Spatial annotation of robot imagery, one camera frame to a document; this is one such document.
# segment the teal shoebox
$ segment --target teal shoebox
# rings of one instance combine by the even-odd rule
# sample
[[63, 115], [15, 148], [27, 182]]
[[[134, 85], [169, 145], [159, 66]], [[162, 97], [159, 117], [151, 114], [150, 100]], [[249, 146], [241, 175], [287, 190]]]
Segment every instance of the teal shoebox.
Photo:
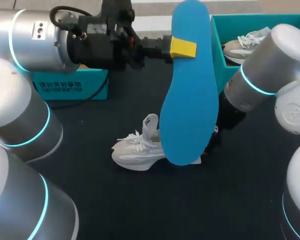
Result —
[[[107, 77], [107, 70], [80, 68], [75, 73], [34, 72], [32, 82], [43, 100], [85, 100]], [[92, 100], [105, 100], [108, 83]]]
[[212, 57], [218, 92], [231, 79], [238, 66], [227, 65], [222, 44], [236, 40], [238, 36], [278, 24], [290, 24], [300, 29], [300, 14], [239, 14], [213, 15], [211, 18]]

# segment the black mat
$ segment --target black mat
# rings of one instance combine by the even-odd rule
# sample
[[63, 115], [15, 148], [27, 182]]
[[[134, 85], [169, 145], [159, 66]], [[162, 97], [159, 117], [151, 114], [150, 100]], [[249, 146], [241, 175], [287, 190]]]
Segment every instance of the black mat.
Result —
[[273, 100], [225, 132], [202, 165], [162, 160], [134, 172], [112, 161], [116, 139], [160, 113], [171, 77], [172, 66], [149, 60], [110, 74], [107, 101], [56, 111], [63, 142], [32, 166], [76, 203], [78, 240], [283, 239], [281, 196], [300, 136], [281, 129]]

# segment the shoe sole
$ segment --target shoe sole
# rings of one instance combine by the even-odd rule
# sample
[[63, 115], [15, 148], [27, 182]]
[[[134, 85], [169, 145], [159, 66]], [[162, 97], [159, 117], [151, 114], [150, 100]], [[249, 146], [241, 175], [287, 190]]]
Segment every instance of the shoe sole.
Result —
[[224, 56], [227, 58], [227, 60], [231, 64], [235, 64], [235, 65], [240, 66], [240, 65], [244, 64], [244, 62], [245, 62], [245, 59], [238, 59], [238, 58], [230, 57], [230, 56], [227, 56], [227, 55], [224, 55]]
[[122, 162], [118, 162], [116, 160], [113, 160], [116, 164], [118, 164], [120, 167], [125, 168], [125, 169], [129, 169], [129, 170], [133, 170], [133, 171], [147, 171], [149, 170], [153, 164], [155, 164], [158, 160], [146, 163], [146, 164], [142, 164], [142, 165], [126, 165], [126, 164], [122, 164]]
[[167, 159], [184, 166], [193, 163], [205, 151], [219, 110], [211, 23], [205, 4], [198, 0], [180, 3], [173, 11], [172, 35], [197, 44], [195, 58], [173, 59], [173, 77], [159, 121], [162, 148]]

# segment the white sneaker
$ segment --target white sneaker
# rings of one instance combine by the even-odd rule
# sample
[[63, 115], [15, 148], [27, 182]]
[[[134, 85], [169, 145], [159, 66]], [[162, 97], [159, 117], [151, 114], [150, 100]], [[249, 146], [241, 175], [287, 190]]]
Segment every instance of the white sneaker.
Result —
[[[160, 159], [165, 159], [160, 131], [157, 130], [159, 118], [149, 114], [143, 120], [142, 134], [135, 131], [126, 138], [118, 139], [113, 147], [112, 159], [119, 166], [135, 171], [147, 171]], [[200, 164], [199, 158], [193, 164]]]
[[238, 36], [237, 40], [224, 45], [223, 54], [229, 62], [241, 65], [270, 32], [271, 29], [265, 27], [259, 31], [249, 32], [246, 36]]

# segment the blue led ring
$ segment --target blue led ring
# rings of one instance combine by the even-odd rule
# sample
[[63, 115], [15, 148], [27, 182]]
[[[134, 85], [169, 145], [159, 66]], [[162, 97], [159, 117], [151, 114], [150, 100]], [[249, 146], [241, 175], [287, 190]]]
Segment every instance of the blue led ring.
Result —
[[39, 228], [42, 225], [42, 222], [44, 221], [44, 218], [45, 218], [46, 213], [47, 213], [47, 208], [48, 208], [48, 199], [49, 199], [48, 186], [47, 186], [47, 183], [46, 183], [46, 180], [44, 179], [44, 177], [41, 174], [39, 174], [39, 175], [41, 176], [43, 184], [44, 184], [44, 190], [45, 190], [44, 205], [43, 205], [43, 210], [42, 210], [41, 216], [39, 218], [39, 221], [36, 224], [36, 226], [35, 226], [34, 230], [32, 231], [31, 235], [27, 238], [27, 240], [33, 240], [34, 239], [35, 235], [37, 234], [37, 232], [39, 231]]
[[264, 94], [264, 95], [270, 95], [270, 96], [276, 95], [275, 93], [272, 93], [272, 92], [266, 92], [266, 91], [263, 91], [263, 90], [261, 90], [260, 88], [257, 88], [255, 85], [253, 85], [253, 84], [250, 82], [250, 80], [246, 77], [242, 65], [241, 65], [241, 67], [240, 67], [240, 72], [241, 72], [241, 75], [242, 75], [243, 79], [246, 81], [246, 83], [249, 84], [250, 87], [252, 87], [254, 90], [256, 90], [256, 91], [258, 91], [259, 93]]
[[13, 47], [13, 44], [12, 44], [12, 34], [13, 34], [13, 31], [14, 31], [14, 26], [15, 26], [15, 23], [16, 23], [16, 20], [17, 18], [19, 17], [19, 15], [24, 12], [26, 9], [23, 9], [23, 10], [20, 10], [18, 11], [12, 18], [11, 20], [11, 23], [10, 23], [10, 27], [9, 27], [9, 31], [8, 31], [8, 39], [9, 39], [9, 48], [10, 48], [10, 52], [11, 52], [11, 56], [15, 62], [15, 64], [22, 70], [26, 71], [26, 72], [29, 72], [28, 70], [24, 69], [20, 63], [18, 62], [17, 60], [17, 57], [15, 55], [15, 51], [14, 51], [14, 47]]
[[48, 108], [48, 117], [47, 117], [47, 120], [46, 120], [45, 125], [43, 126], [42, 130], [37, 135], [35, 135], [33, 138], [31, 138], [30, 140], [28, 140], [24, 143], [15, 144], [15, 145], [9, 145], [9, 144], [4, 144], [4, 143], [1, 143], [1, 144], [6, 147], [16, 148], [16, 147], [21, 147], [21, 146], [27, 145], [27, 144], [33, 142], [34, 140], [36, 140], [46, 130], [46, 128], [49, 124], [49, 120], [50, 120], [50, 108], [46, 102], [44, 102], [44, 103], [46, 104], [46, 107]]
[[292, 231], [295, 233], [295, 235], [300, 239], [300, 235], [296, 232], [296, 230], [292, 227], [291, 223], [288, 220], [288, 217], [286, 215], [286, 211], [285, 211], [285, 205], [284, 205], [284, 195], [282, 195], [282, 208], [283, 208], [283, 213], [285, 216], [285, 219], [287, 221], [287, 223], [289, 224], [290, 228], [292, 229]]

